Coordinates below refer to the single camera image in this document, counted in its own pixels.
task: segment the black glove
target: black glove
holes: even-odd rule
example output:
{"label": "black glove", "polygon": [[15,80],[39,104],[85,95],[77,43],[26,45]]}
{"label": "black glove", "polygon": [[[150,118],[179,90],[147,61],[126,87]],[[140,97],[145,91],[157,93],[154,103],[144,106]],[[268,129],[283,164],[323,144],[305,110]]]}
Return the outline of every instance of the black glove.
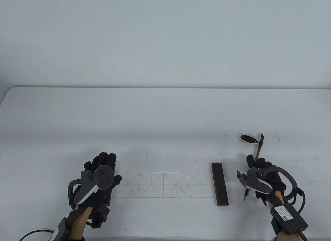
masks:
{"label": "black glove", "polygon": [[[266,169],[272,166],[271,162],[266,162],[264,158],[259,158],[256,162],[254,160],[253,155],[248,155],[246,157],[247,164],[249,168],[256,167],[257,169]],[[273,171],[266,175],[266,179],[264,179],[267,183],[269,183],[274,191],[280,191],[282,196],[284,196],[284,191],[286,190],[286,185],[281,181],[278,172]],[[256,198],[261,198],[264,204],[266,204],[266,194],[262,194],[259,192],[255,192]]]}
{"label": "black glove", "polygon": [[[86,162],[84,164],[85,170],[90,170],[94,172],[97,167],[100,165],[108,165],[109,167],[114,170],[115,168],[115,162],[116,162],[116,155],[111,153],[107,154],[106,152],[100,153],[96,158],[93,159],[91,162]],[[121,176],[115,176],[114,181],[112,185],[106,189],[106,190],[98,190],[96,193],[93,193],[88,197],[80,206],[82,207],[92,207],[94,209],[98,209],[100,205],[103,203],[106,196],[110,193],[110,191],[119,184],[119,182],[122,180]],[[73,193],[72,200],[76,196],[77,192],[80,190],[80,185],[76,188],[75,192]]]}

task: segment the black cable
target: black cable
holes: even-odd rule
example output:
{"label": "black cable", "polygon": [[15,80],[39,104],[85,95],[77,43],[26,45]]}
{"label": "black cable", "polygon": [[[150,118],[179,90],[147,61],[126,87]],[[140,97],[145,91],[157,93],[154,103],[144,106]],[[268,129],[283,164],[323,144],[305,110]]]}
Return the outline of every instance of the black cable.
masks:
{"label": "black cable", "polygon": [[301,213],[302,209],[304,209],[305,203],[306,203],[306,196],[305,196],[305,193],[302,193],[302,204],[301,204],[301,207],[300,207],[298,213]]}
{"label": "black cable", "polygon": [[24,237],[22,237],[20,239],[20,241],[22,241],[23,239],[25,239],[28,235],[33,234],[33,233],[36,233],[36,232],[50,232],[50,233],[53,233],[54,231],[52,231],[52,230],[35,230],[35,231],[32,231],[32,232],[24,235]]}

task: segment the wrist strap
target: wrist strap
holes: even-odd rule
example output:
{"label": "wrist strap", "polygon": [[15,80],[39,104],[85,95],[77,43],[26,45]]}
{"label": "wrist strap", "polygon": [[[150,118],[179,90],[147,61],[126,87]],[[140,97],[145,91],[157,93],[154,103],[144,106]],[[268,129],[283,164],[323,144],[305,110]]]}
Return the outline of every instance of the wrist strap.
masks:
{"label": "wrist strap", "polygon": [[280,227],[280,225],[278,224],[278,222],[275,218],[272,218],[271,225],[272,225],[272,228],[273,228],[275,234],[278,235],[278,233],[280,233],[282,228]]}

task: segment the wrist-mounted device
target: wrist-mounted device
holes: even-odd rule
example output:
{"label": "wrist-mounted device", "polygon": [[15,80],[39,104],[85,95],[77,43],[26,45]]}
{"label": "wrist-mounted device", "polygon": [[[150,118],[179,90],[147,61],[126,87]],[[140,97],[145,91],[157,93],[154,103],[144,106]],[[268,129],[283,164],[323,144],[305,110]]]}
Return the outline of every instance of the wrist-mounted device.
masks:
{"label": "wrist-mounted device", "polygon": [[[90,170],[83,170],[80,174],[80,179],[73,180],[68,185],[68,199],[69,205],[72,210],[67,218],[63,218],[59,223],[48,241],[68,241],[71,228],[76,219],[79,218],[88,208],[88,206],[79,206],[76,209],[76,205],[81,205],[87,200],[91,194],[96,193],[98,190],[106,190],[110,188],[114,181],[114,171],[107,165],[100,165],[94,172]],[[80,185],[73,192],[73,188],[76,185]],[[86,224],[92,228],[100,228],[103,222],[106,222],[109,209],[106,207],[110,204],[111,191],[106,195],[102,204],[97,207],[93,207],[88,219],[92,219],[91,222]]]}
{"label": "wrist-mounted device", "polygon": [[[272,186],[265,181],[267,179],[266,175],[271,172],[283,174],[292,184],[291,192],[283,196],[285,204],[282,204],[280,199],[275,196]],[[297,182],[286,170],[277,166],[270,166],[265,169],[252,167],[247,172],[237,170],[237,178],[247,190],[253,189],[264,194],[265,196],[261,197],[261,199],[265,205],[267,201],[274,205],[270,213],[273,216],[272,227],[276,234],[280,231],[283,231],[286,235],[297,233],[303,240],[307,240],[302,231],[304,231],[308,225],[300,216],[300,212],[305,205],[305,193],[298,188]],[[297,194],[303,197],[303,203],[299,211],[295,210],[293,207],[293,204],[296,202]]]}

